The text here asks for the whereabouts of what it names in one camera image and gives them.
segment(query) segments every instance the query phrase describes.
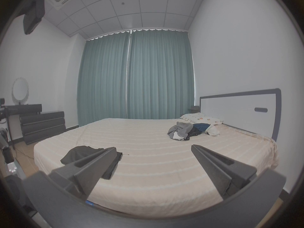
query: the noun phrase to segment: black baseboard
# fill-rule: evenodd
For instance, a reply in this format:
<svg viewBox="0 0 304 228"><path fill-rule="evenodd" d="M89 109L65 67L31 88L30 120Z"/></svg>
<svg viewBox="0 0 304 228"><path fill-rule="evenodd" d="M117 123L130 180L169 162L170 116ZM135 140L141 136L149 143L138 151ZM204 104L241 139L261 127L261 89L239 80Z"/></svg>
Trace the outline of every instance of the black baseboard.
<svg viewBox="0 0 304 228"><path fill-rule="evenodd" d="M283 201L286 202L286 200L288 199L289 193L286 192L284 189L282 190L282 192L279 195L279 198Z"/></svg>
<svg viewBox="0 0 304 228"><path fill-rule="evenodd" d="M66 131L70 131L70 130L75 129L75 128L78 128L78 127L79 127L78 125L77 125L77 126L74 126L74 127L69 127L69 128L66 129Z"/></svg>
<svg viewBox="0 0 304 228"><path fill-rule="evenodd" d="M19 138L19 139L13 139L13 143L14 144L17 144L17 143L22 142L22 141L24 141L23 137Z"/></svg>

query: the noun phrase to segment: white headboard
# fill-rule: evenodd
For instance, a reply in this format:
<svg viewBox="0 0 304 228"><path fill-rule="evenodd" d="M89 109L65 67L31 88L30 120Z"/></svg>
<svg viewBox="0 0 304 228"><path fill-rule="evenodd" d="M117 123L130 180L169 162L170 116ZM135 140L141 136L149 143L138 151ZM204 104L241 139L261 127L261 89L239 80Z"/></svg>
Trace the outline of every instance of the white headboard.
<svg viewBox="0 0 304 228"><path fill-rule="evenodd" d="M200 112L223 124L277 140L282 97L280 89L200 97Z"/></svg>

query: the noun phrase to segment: beige bedsheet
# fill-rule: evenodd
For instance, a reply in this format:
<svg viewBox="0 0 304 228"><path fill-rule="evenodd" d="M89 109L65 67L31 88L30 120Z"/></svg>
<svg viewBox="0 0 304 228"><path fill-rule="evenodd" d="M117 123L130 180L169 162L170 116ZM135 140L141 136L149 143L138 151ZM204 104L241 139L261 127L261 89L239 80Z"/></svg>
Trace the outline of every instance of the beige bedsheet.
<svg viewBox="0 0 304 228"><path fill-rule="evenodd" d="M145 217L192 213L222 201L191 152L198 144L257 168L278 162L276 143L266 137L217 125L219 136L201 134L189 141L167 135L173 120L103 119L43 140L34 147L35 163L50 173L75 146L116 147L123 156L111 180L100 179L88 200L109 209Z"/></svg>

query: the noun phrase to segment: green curtain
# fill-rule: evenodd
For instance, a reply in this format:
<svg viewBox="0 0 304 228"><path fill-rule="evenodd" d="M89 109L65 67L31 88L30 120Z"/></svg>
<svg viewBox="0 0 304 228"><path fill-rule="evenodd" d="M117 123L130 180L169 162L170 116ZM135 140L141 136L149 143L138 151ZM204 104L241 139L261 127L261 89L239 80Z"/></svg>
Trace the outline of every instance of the green curtain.
<svg viewBox="0 0 304 228"><path fill-rule="evenodd" d="M78 125L126 118L126 65L130 33L86 42L78 75Z"/></svg>
<svg viewBox="0 0 304 228"><path fill-rule="evenodd" d="M174 119L194 103L194 73L187 32L141 30L131 34L127 118Z"/></svg>

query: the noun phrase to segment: floral pillow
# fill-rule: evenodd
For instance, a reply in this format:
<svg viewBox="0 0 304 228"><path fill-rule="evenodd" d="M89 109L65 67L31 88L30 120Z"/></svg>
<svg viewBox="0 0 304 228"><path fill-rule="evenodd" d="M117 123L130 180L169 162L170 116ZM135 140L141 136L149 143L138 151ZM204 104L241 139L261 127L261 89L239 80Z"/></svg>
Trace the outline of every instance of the floral pillow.
<svg viewBox="0 0 304 228"><path fill-rule="evenodd" d="M207 124L213 124L213 125L218 125L222 124L223 121L214 117L206 116L203 113L189 113L189 114L184 114L180 118L186 120L187 122L190 122L192 124L196 123L207 123Z"/></svg>

